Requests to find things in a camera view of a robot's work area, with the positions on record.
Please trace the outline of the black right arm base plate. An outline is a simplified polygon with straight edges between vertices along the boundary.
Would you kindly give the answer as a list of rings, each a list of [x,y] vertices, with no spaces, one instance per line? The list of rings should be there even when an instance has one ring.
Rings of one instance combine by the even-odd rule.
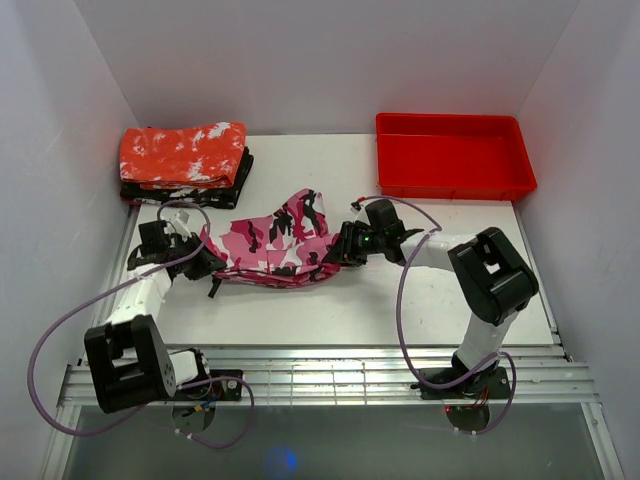
[[[451,382],[458,377],[452,367],[420,369],[419,373],[433,384]],[[419,390],[423,400],[506,400],[511,394],[507,371],[503,367],[476,373],[463,383],[446,390],[427,388],[419,382],[412,384],[411,388]]]

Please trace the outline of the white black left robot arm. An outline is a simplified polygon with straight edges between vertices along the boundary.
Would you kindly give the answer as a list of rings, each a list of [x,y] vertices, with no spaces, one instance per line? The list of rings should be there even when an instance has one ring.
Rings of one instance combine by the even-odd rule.
[[[127,259],[120,300],[104,324],[84,336],[91,377],[103,412],[170,400],[178,388],[190,399],[212,387],[207,361],[190,348],[171,353],[157,326],[174,280],[199,280],[223,262],[178,217],[139,226],[140,244]]]

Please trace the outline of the pink camo trousers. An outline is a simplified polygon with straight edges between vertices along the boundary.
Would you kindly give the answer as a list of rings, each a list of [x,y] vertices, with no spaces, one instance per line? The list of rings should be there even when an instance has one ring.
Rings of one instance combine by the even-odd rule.
[[[189,239],[173,231],[169,218],[139,226],[140,243],[127,259],[129,271],[167,263],[177,240]],[[206,276],[212,280],[209,297],[224,282],[295,289],[325,281],[340,271],[339,265],[322,262],[336,236],[329,230],[322,194],[308,188],[269,215],[231,221],[218,236],[208,235],[205,228],[191,230],[191,237],[201,241],[197,252],[207,247],[227,264]]]

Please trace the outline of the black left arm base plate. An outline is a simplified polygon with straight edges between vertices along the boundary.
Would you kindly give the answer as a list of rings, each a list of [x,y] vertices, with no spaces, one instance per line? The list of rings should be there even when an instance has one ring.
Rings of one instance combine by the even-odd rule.
[[[195,387],[178,389],[173,401],[178,402],[206,402],[214,401],[239,401],[242,398],[243,386],[239,380],[244,378],[244,372],[240,369],[211,369],[208,374],[202,374],[193,380],[188,380],[187,385],[199,383]]]

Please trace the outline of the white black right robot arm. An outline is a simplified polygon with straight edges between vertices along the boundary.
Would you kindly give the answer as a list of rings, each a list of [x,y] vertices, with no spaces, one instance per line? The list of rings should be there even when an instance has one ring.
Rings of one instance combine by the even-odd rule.
[[[402,269],[404,284],[411,268],[427,267],[455,275],[470,310],[463,340],[451,365],[437,373],[409,368],[414,389],[423,398],[474,397],[496,379],[501,347],[511,325],[539,292],[538,280],[504,232],[488,227],[477,234],[447,235],[433,221],[429,229],[408,229],[395,206],[398,199],[376,195],[352,206],[363,221],[346,221],[324,262],[344,267],[365,264],[381,255]]]

